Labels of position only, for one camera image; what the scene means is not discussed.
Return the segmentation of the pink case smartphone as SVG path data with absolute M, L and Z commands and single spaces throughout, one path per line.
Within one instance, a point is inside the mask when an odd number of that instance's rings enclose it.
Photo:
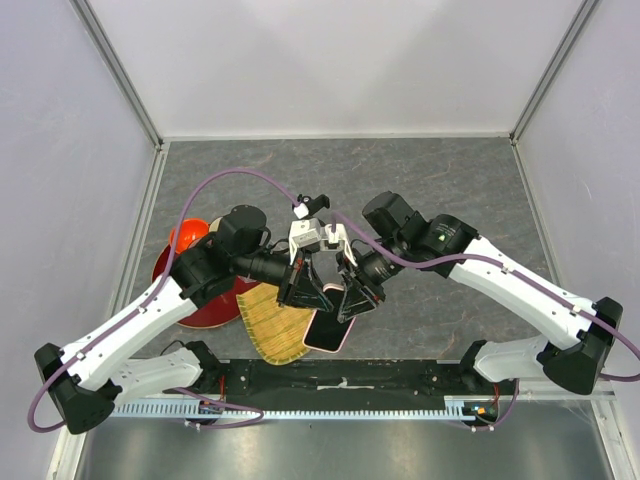
M 315 311 L 302 338 L 302 344 L 312 350 L 337 353 L 341 350 L 356 318 L 347 322 L 338 321 L 338 308 L 344 298 L 344 288 L 337 284 L 326 284 L 323 292 L 335 306 L 331 312 Z

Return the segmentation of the black phone stand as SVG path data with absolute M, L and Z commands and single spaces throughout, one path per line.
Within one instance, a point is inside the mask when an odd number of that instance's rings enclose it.
M 330 208 L 330 199 L 327 195 L 321 194 L 316 197 L 300 194 L 297 197 L 298 204 L 293 211 L 299 216 L 314 215 L 322 209 Z

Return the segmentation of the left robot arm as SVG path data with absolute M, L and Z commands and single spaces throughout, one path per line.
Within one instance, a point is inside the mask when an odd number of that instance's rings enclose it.
M 43 381 L 72 434 L 85 433 L 131 400 L 163 392 L 211 392 L 223 367 L 202 341 L 147 360 L 133 355 L 169 326 L 230 291 L 239 277 L 277 288 L 283 306 L 330 311 L 312 256 L 347 245 L 337 224 L 325 225 L 305 205 L 295 208 L 288 247 L 270 249 L 267 219 L 258 208 L 240 205 L 181 254 L 131 304 L 86 336 L 58 347 L 47 343 L 35 354 Z

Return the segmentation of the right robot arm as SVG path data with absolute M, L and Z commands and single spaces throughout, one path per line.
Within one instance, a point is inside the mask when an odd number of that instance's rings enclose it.
M 397 193 L 379 194 L 362 215 L 379 238 L 371 252 L 342 263 L 340 321 L 376 309 L 385 299 L 384 282 L 406 263 L 417 263 L 488 296 L 539 333 L 503 343 L 474 342 L 457 371 L 465 391 L 477 394 L 492 383 L 541 376 L 575 394 L 593 391 L 622 317 L 620 303 L 572 294 L 510 259 L 458 218 L 442 214 L 425 220 Z

